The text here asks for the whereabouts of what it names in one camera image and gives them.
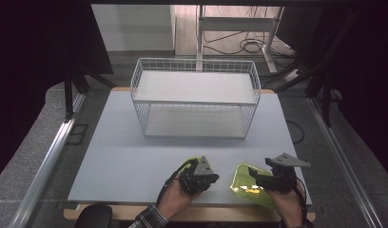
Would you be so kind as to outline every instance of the shelf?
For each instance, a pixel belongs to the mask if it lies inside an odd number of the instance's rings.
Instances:
[[[256,105],[248,73],[143,70],[135,102]]]
[[[238,107],[152,106],[145,135],[242,139],[242,121]]]

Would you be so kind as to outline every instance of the desk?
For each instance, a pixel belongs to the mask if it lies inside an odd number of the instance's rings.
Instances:
[[[116,88],[110,92],[68,200],[129,205],[133,210],[114,206],[120,213],[115,218],[134,219],[156,201],[165,179],[184,160],[205,155],[221,177],[193,200],[189,210],[195,213],[184,213],[177,220],[279,220],[274,210],[256,207],[235,195],[229,186],[240,163],[269,170],[264,158],[283,152],[296,157],[276,94],[262,94],[245,140],[154,139],[144,137],[127,89]],[[303,180],[301,170],[296,168],[296,172]],[[212,208],[219,217],[206,213]],[[74,218],[69,210],[65,216]]]

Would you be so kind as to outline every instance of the shirt cuff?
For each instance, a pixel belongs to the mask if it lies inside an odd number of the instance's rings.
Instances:
[[[159,209],[155,205],[150,205],[135,218],[135,222],[130,227],[162,228],[167,223],[168,219]]]

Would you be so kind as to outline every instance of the aluminum rail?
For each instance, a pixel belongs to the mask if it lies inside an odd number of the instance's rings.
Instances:
[[[324,137],[326,138],[328,143],[330,144],[334,157],[336,158],[339,164],[339,168],[341,169],[341,172],[345,177],[345,180],[347,181],[348,186],[351,189],[351,192],[354,195],[354,198],[357,201],[357,204],[359,205],[360,211],[365,217],[369,227],[383,227],[383,224],[378,218],[378,214],[372,201],[370,201],[368,195],[360,184],[357,175],[355,174],[354,170],[351,167],[351,164],[349,163],[344,152],[342,151],[340,143],[337,141],[336,135],[334,134],[332,128],[327,127],[324,120],[322,119],[320,115],[320,106],[317,100],[313,98],[308,98],[307,101],[312,107],[313,113],[319,123],[321,131],[324,134]]]
[[[82,103],[84,102],[84,99],[85,95],[77,95],[73,103],[73,110],[75,114],[67,123],[61,124],[61,127],[57,135],[55,136],[54,141],[52,142],[46,157],[44,158],[39,170],[37,171],[37,174],[34,177],[33,182],[31,183],[28,189],[28,192],[20,203],[9,227],[23,228],[27,225],[31,213],[34,210],[34,207],[37,201],[39,200],[43,189],[46,187],[46,183],[49,180],[51,171],[54,168],[55,163],[57,163],[57,159],[61,154],[62,148],[64,147],[64,144],[67,140],[67,136],[70,132],[70,129],[75,123],[75,118]]]

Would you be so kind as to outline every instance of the table surface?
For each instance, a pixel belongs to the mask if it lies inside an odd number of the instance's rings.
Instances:
[[[68,200],[147,205],[182,162],[205,155],[220,179],[194,205],[240,206],[253,202],[229,188],[237,165],[269,170],[264,158],[297,156],[276,94],[262,94],[245,140],[146,138],[128,91],[111,91]],[[301,180],[299,168],[296,172]]]

